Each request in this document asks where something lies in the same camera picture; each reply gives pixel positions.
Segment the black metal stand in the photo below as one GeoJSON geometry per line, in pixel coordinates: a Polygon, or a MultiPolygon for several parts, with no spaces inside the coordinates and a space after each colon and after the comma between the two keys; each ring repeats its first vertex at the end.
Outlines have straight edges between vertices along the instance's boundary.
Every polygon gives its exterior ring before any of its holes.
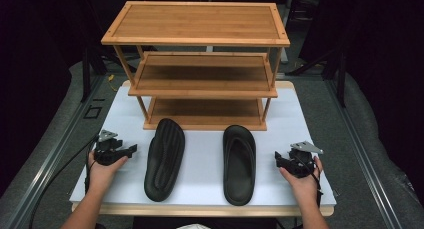
{"type": "Polygon", "coordinates": [[[98,47],[86,47],[83,52],[82,60],[82,77],[83,77],[83,94],[81,101],[85,102],[91,94],[91,72],[93,69],[97,75],[105,75],[106,66],[102,59],[101,50],[98,47]]]}
{"type": "Polygon", "coordinates": [[[305,65],[301,66],[298,69],[295,69],[291,72],[287,73],[287,76],[298,76],[307,70],[314,67],[316,64],[320,62],[326,61],[327,64],[325,65],[321,76],[324,80],[330,80],[337,78],[337,86],[336,86],[336,97],[338,102],[342,107],[345,106],[345,79],[346,79],[346,57],[344,52],[341,49],[332,49],[326,53],[324,53],[322,56],[319,56],[318,58],[306,63],[305,65]]]}

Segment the person's right hand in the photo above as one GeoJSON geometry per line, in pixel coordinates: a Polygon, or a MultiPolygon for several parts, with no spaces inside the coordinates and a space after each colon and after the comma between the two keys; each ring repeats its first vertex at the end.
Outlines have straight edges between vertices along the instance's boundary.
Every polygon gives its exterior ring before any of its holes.
{"type": "Polygon", "coordinates": [[[312,175],[297,178],[290,174],[285,168],[280,167],[280,174],[290,184],[293,195],[301,209],[318,208],[318,192],[320,184],[320,174],[323,166],[320,159],[314,157],[315,168],[312,175]]]}

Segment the person's dark clothing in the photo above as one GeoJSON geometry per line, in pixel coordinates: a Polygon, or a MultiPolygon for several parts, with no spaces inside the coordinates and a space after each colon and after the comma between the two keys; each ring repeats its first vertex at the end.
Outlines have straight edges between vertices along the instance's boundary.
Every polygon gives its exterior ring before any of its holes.
{"type": "Polygon", "coordinates": [[[276,229],[274,218],[135,217],[133,229],[178,229],[200,224],[210,229],[276,229]]]}

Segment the wooden three-tier shoe rack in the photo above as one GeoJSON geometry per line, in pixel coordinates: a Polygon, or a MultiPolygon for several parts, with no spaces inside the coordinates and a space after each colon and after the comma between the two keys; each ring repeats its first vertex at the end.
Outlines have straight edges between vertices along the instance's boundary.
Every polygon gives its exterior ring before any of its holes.
{"type": "Polygon", "coordinates": [[[170,118],[185,130],[266,130],[281,52],[290,44],[273,3],[128,1],[102,44],[140,62],[121,64],[144,129],[170,118]]]}

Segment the white crumpled object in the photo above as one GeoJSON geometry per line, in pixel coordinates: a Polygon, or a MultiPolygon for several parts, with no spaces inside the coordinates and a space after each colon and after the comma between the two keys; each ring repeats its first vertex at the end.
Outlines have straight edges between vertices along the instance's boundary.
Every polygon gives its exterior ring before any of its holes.
{"type": "Polygon", "coordinates": [[[211,228],[209,228],[205,225],[196,223],[196,224],[189,224],[189,225],[180,226],[176,229],[211,229],[211,228]]]}

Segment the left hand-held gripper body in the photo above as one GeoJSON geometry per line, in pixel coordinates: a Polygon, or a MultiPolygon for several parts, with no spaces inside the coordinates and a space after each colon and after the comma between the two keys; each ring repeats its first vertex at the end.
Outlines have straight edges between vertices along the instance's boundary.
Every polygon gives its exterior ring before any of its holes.
{"type": "Polygon", "coordinates": [[[94,159],[101,165],[108,166],[122,158],[120,156],[120,147],[114,149],[113,144],[116,139],[117,133],[108,130],[102,130],[96,141],[94,149],[94,159]]]}

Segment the black rubber slipper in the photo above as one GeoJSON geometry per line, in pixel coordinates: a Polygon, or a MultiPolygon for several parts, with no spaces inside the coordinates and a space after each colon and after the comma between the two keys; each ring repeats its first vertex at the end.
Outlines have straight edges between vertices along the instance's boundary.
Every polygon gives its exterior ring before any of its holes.
{"type": "Polygon", "coordinates": [[[185,151],[185,134],[169,118],[162,119],[149,145],[144,190],[155,202],[166,200],[176,183],[185,151]]]}
{"type": "Polygon", "coordinates": [[[223,190],[226,200],[235,206],[252,198],[256,178],[256,143],[243,126],[231,125],[223,134],[223,190]]]}

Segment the person's left hand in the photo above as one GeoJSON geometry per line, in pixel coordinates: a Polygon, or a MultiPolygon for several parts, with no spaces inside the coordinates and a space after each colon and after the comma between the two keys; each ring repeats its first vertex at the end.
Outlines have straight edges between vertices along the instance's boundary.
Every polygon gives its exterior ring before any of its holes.
{"type": "Polygon", "coordinates": [[[124,156],[111,165],[104,166],[94,159],[94,153],[89,153],[89,190],[105,191],[109,188],[116,172],[127,162],[124,156]]]}

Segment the grey metal floor rail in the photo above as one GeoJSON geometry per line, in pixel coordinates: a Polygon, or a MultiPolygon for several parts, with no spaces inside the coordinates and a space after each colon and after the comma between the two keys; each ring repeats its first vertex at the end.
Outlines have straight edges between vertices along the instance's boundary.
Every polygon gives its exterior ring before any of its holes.
{"type": "Polygon", "coordinates": [[[378,210],[383,218],[386,228],[403,229],[397,214],[387,196],[387,193],[382,186],[381,180],[371,163],[371,160],[353,124],[348,110],[342,106],[340,100],[338,99],[335,83],[333,81],[325,81],[324,84],[326,85],[326,88],[329,91],[333,102],[335,103],[335,107],[341,115],[344,125],[348,131],[350,139],[353,143],[353,152],[355,154],[356,160],[358,161],[358,164],[365,177],[378,210]]]}
{"type": "Polygon", "coordinates": [[[0,198],[0,229],[23,229],[52,178],[58,163],[88,108],[88,100],[102,85],[104,76],[95,76],[85,101],[80,94],[83,81],[73,78],[65,99],[27,161],[0,198]]]}

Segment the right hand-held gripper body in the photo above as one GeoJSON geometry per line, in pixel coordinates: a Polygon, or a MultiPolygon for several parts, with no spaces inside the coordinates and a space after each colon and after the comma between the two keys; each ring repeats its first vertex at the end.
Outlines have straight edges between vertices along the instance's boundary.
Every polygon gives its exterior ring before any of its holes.
{"type": "Polygon", "coordinates": [[[312,154],[323,154],[324,151],[308,141],[293,143],[290,147],[289,160],[284,168],[297,178],[312,174],[315,165],[312,154]]]}

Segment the small yellow object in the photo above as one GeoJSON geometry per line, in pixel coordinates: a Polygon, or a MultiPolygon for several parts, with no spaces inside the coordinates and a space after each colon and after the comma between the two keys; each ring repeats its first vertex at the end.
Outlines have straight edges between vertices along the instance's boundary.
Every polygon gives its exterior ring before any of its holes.
{"type": "Polygon", "coordinates": [[[118,91],[117,88],[115,88],[114,85],[112,84],[114,78],[115,78],[115,75],[113,75],[113,74],[108,76],[108,79],[107,79],[108,85],[109,85],[109,87],[111,88],[112,91],[117,92],[118,91]]]}

